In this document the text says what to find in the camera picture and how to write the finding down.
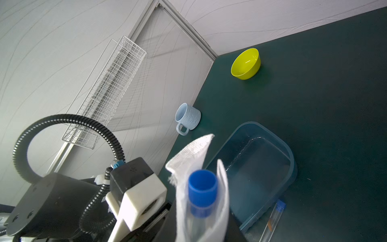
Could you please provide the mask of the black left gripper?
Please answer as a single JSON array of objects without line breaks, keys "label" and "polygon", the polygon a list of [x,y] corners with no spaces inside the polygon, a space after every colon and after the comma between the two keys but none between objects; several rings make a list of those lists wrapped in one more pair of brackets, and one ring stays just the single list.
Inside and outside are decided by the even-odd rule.
[{"label": "black left gripper", "polygon": [[164,204],[141,227],[125,236],[121,242],[151,242],[161,230],[171,209],[171,204]]}]

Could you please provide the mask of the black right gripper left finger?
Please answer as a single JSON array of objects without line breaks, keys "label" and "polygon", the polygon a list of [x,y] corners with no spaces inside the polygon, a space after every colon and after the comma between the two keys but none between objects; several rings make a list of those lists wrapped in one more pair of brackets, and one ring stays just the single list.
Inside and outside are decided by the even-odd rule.
[{"label": "black right gripper left finger", "polygon": [[175,242],[176,231],[176,203],[173,202],[161,229],[156,234],[152,242]]}]

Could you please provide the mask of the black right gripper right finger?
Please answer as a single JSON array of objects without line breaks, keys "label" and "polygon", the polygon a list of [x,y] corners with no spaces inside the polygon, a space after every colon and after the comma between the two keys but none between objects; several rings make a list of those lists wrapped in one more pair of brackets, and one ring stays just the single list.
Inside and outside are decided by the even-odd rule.
[{"label": "black right gripper right finger", "polygon": [[231,211],[229,212],[229,219],[226,230],[226,242],[247,242],[244,234],[240,231],[237,221]]}]

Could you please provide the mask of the clear test tube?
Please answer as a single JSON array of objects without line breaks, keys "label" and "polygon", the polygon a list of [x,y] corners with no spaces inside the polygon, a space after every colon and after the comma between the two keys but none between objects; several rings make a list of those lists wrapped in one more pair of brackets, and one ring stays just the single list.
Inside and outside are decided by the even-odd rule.
[{"label": "clear test tube", "polygon": [[194,171],[188,178],[185,237],[197,242],[215,223],[218,179],[208,170]]}]

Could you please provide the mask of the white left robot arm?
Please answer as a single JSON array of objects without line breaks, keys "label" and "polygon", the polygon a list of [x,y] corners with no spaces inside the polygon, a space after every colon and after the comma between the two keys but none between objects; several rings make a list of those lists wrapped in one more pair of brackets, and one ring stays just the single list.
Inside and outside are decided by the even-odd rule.
[{"label": "white left robot arm", "polygon": [[[27,153],[34,137],[57,124],[75,124],[95,131],[110,146],[115,163],[100,179],[74,179],[59,173],[40,176]],[[125,161],[116,136],[98,121],[61,114],[30,125],[18,138],[13,163],[30,188],[1,228],[13,242],[23,238],[48,242],[152,242],[172,205],[166,188],[143,158]]]}]

